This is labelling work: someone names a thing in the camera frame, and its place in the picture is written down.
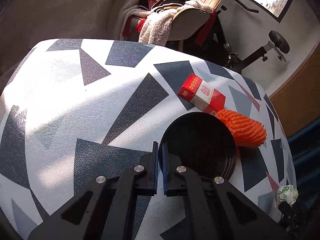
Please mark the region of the white green tissue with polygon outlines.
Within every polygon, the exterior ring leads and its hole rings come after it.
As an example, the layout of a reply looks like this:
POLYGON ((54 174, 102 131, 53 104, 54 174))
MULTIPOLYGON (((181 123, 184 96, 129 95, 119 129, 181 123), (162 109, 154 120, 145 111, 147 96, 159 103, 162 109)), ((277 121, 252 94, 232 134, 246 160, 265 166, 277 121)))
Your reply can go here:
POLYGON ((298 198, 298 190, 293 185, 280 186, 276 191, 276 205, 287 202, 292 206, 298 198))

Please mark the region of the black round lid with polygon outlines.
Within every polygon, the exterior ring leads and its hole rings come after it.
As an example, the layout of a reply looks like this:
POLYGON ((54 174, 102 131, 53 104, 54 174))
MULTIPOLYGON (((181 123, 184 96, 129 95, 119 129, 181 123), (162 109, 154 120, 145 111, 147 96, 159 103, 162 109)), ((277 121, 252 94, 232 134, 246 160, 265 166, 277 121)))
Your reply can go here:
POLYGON ((227 126, 217 117, 190 112, 179 116, 165 130, 159 146, 159 164, 163 166, 162 146, 167 156, 176 155, 181 165, 201 177, 229 180, 235 170, 237 149, 227 126))

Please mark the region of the orange foam fruit net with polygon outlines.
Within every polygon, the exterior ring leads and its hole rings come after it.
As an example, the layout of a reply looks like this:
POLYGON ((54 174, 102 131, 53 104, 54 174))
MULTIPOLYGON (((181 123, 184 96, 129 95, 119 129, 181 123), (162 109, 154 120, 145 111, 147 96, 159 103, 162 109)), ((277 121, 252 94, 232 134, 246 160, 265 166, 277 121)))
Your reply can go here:
POLYGON ((237 146, 257 148, 267 138, 267 132, 262 123, 238 112, 222 109, 218 111, 216 117, 227 126, 237 146))

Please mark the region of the red cigarette box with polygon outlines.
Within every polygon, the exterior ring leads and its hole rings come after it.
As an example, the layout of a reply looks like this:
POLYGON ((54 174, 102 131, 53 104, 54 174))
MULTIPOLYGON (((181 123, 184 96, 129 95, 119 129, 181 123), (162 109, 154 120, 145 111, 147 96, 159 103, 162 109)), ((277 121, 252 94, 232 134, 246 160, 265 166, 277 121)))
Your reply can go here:
POLYGON ((178 95, 192 105, 211 115, 216 115, 218 111, 223 110, 226 97, 217 89, 195 74, 190 74, 178 95))

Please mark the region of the blue curtain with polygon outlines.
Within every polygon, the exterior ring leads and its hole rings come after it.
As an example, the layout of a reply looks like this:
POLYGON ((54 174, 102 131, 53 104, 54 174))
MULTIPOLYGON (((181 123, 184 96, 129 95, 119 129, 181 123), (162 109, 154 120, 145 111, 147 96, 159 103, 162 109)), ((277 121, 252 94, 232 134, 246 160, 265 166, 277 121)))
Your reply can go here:
POLYGON ((288 138, 296 173, 298 201, 310 208, 319 196, 319 119, 288 138))

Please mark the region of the geometric pattern table cover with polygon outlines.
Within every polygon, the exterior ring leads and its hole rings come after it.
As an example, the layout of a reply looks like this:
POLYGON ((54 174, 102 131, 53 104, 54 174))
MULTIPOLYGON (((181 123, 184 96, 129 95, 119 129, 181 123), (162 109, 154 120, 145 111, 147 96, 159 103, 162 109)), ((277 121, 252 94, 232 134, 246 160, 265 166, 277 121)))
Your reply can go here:
POLYGON ((231 184, 274 220, 276 188, 296 185, 289 144, 263 88, 198 57, 137 42, 57 39, 36 44, 1 94, 1 216, 18 239, 98 176, 138 163, 179 116, 190 74, 225 108, 262 123, 267 139, 240 151, 231 184))

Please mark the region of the black exercise bike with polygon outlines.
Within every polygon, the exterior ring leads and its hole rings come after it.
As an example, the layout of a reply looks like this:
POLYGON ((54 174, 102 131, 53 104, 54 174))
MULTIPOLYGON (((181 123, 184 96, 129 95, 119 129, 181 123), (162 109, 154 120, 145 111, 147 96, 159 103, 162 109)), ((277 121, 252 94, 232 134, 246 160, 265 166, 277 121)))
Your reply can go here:
POLYGON ((253 63, 266 62, 268 53, 285 63, 290 46, 283 35, 272 30, 272 23, 284 18, 292 0, 222 0, 222 24, 229 53, 227 66, 241 73, 253 63))

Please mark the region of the beige chair with clothes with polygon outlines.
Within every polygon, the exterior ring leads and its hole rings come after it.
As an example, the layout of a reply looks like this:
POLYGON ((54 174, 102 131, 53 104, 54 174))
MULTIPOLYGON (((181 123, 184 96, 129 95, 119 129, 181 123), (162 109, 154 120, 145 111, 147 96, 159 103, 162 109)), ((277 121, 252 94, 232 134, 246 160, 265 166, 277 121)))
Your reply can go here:
POLYGON ((114 26, 116 40, 164 46, 169 41, 204 45, 221 0, 125 0, 114 26))

